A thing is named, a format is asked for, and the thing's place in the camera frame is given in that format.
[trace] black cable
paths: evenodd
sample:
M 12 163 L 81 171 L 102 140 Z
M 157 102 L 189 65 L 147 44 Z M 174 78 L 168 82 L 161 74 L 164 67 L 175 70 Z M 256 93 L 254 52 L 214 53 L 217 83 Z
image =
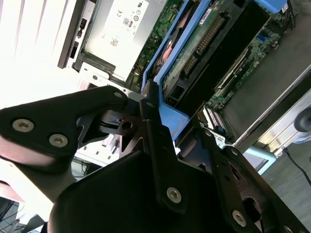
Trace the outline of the black cable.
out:
M 10 217 L 13 217 L 14 215 L 17 215 L 17 213 L 19 213 L 20 211 L 22 211 L 23 209 L 24 209 L 24 207 L 25 207 L 25 205 L 23 206 L 23 208 L 21 208 L 19 211 L 17 211 L 15 214 L 12 214 L 11 216 L 8 216 L 8 217 L 6 217 L 5 219 L 2 219 L 1 221 L 0 221 L 0 223 L 1 222 L 3 222 L 3 221 L 5 221 L 5 220 L 7 220 L 8 218 L 10 218 Z
M 0 221 L 4 218 L 6 213 L 11 209 L 11 207 L 14 205 L 14 201 L 7 201 L 6 206 L 4 205 L 4 210 L 0 213 Z
M 6 228 L 8 228 L 8 227 L 12 227 L 12 225 L 13 225 L 13 223 L 12 223 L 12 224 L 8 223 L 8 225 L 7 225 L 6 227 L 0 229 L 1 232 L 5 233 L 3 230 L 6 229 Z M 25 226 L 17 227 L 14 231 L 20 230 L 20 229 L 22 229 L 22 228 L 25 228 Z
M 7 221 L 5 221 L 5 220 L 3 220 L 6 224 L 9 224 L 9 225 L 11 225 L 11 223 L 8 223 Z
M 85 162 L 81 162 L 81 170 L 82 170 L 82 174 L 85 175 L 86 174 L 86 169 L 87 169 L 87 164 Z
M 24 229 L 26 228 L 26 226 L 22 226 L 22 227 L 20 227 L 20 228 L 16 228 L 14 231 L 16 232 L 16 231 L 23 231 Z
M 305 172 L 305 170 L 302 169 L 302 168 L 294 161 L 294 159 L 291 157 L 291 154 L 290 154 L 290 152 L 288 151 L 287 148 L 284 148 L 284 149 L 283 149 L 283 152 L 284 152 L 285 154 L 287 154 L 287 156 L 288 156 L 288 158 L 290 159 L 290 161 L 302 172 L 302 174 L 305 176 L 307 182 L 309 183 L 309 185 L 310 185 L 310 187 L 311 187 L 310 178 L 309 178 L 309 176 L 307 175 L 307 173 Z
M 289 19 L 291 22 L 290 28 L 293 29 L 294 27 L 296 27 L 296 19 L 294 16 L 294 9 L 293 9 L 293 6 L 290 0 L 287 0 L 287 5 L 288 5 L 288 10 L 289 10 Z

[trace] blue plastic latch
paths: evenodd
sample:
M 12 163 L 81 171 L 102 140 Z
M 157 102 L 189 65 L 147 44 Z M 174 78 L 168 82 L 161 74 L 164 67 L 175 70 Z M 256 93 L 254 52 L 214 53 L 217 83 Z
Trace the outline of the blue plastic latch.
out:
M 287 0 L 255 0 L 260 6 L 264 7 L 271 13 L 279 12 L 287 3 Z
M 183 6 L 180 9 L 179 14 L 175 18 L 171 28 L 169 29 L 167 35 L 164 37 L 161 45 L 159 46 L 158 50 L 156 51 L 154 57 L 150 61 L 149 65 L 147 66 L 145 72 L 143 73 L 143 83 L 142 88 L 145 86 L 147 82 L 147 72 L 152 68 L 157 56 L 161 53 L 162 49 L 164 48 L 166 41 L 168 40 L 171 32 L 174 30 L 175 25 L 178 23 L 178 19 L 182 16 L 182 12 L 185 10 L 186 5 L 189 0 L 185 0 Z M 201 0 L 199 6 L 197 7 L 196 11 L 194 12 L 191 20 L 187 24 L 185 30 L 183 31 L 181 37 L 179 38 L 177 44 L 175 45 L 174 49 L 172 50 L 168 60 L 165 62 L 163 67 L 158 72 L 157 76 L 155 77 L 154 81 L 159 85 L 159 112 L 161 115 L 162 124 L 167 126 L 170 129 L 172 139 L 175 140 L 178 135 L 182 132 L 182 130 L 186 127 L 189 122 L 189 117 L 168 106 L 166 103 L 163 102 L 163 94 L 162 94 L 162 80 L 164 79 L 165 75 L 167 74 L 168 70 L 171 68 L 172 64 L 176 60 L 177 56 L 181 52 L 182 48 L 184 47 L 185 43 L 187 42 L 188 38 L 191 36 L 192 32 L 198 25 L 199 21 L 201 20 L 203 14 L 206 12 L 210 0 Z

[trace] white label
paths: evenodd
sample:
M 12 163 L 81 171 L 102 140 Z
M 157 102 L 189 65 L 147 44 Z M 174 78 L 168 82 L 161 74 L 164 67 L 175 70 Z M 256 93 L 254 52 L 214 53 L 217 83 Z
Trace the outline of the white label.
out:
M 287 9 L 288 9 L 288 4 L 286 3 L 286 4 L 282 7 L 282 12 L 284 13 Z
M 207 17 L 209 16 L 209 14 L 212 12 L 212 8 L 208 8 L 207 11 L 205 12 L 205 14 L 203 15 L 201 21 L 200 21 L 200 25 L 203 25 L 205 20 L 207 19 Z
M 102 33 L 104 43 L 118 47 L 133 40 L 148 5 L 145 0 L 114 0 Z

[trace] metal screw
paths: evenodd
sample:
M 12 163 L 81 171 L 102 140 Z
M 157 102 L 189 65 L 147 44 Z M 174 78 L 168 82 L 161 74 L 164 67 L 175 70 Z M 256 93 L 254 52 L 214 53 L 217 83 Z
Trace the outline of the metal screw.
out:
M 154 107 L 154 105 L 152 103 L 150 103 L 150 102 L 147 102 L 147 105 L 152 107 L 152 108 Z
M 62 134 L 53 134 L 49 138 L 49 142 L 55 147 L 64 147 L 68 144 L 68 139 Z
M 13 129 L 19 132 L 27 133 L 34 129 L 35 125 L 26 119 L 18 119 L 12 124 Z
M 287 233 L 294 233 L 289 226 L 284 225 L 284 229 L 286 230 Z
M 207 136 L 212 137 L 212 133 L 209 130 L 205 130 Z
M 119 92 L 115 92 L 114 95 L 118 98 L 122 98 L 122 95 Z
M 232 212 L 232 216 L 234 220 L 241 226 L 241 227 L 246 227 L 246 220 L 244 216 L 237 210 L 234 210 Z
M 181 194 L 177 188 L 169 187 L 166 190 L 167 197 L 174 203 L 178 204 L 181 202 Z
M 231 152 L 232 152 L 234 155 L 239 155 L 235 149 L 231 149 Z

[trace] green circuit board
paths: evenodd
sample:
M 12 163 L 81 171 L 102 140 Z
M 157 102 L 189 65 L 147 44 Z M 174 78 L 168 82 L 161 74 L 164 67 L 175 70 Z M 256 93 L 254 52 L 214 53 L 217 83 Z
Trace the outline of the green circuit board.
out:
M 138 59 L 134 65 L 133 74 L 140 75 L 153 58 L 163 38 L 170 29 L 174 19 L 176 18 L 184 0 L 168 0 L 164 10 L 160 14 L 150 36 L 141 50 Z
M 215 111 L 223 109 L 237 89 L 260 64 L 260 61 L 271 51 L 278 48 L 278 41 L 280 38 L 280 34 L 263 27 L 246 48 L 246 50 L 249 49 L 251 53 L 243 62 L 243 67 L 236 73 L 237 80 L 235 81 L 234 86 L 225 93 L 219 93 L 219 90 L 215 90 L 214 96 L 207 102 L 207 107 Z
M 163 89 L 170 84 L 173 78 L 178 76 L 181 70 L 184 69 L 185 72 L 191 70 L 196 62 L 193 54 L 196 51 L 198 52 L 200 48 L 204 49 L 204 46 L 206 46 L 209 40 L 214 36 L 212 33 L 217 32 L 217 27 L 220 27 L 221 23 L 224 21 L 224 19 L 219 16 L 219 11 L 224 1 L 225 0 L 215 1 L 209 6 L 183 50 L 174 61 L 172 68 L 163 79 Z

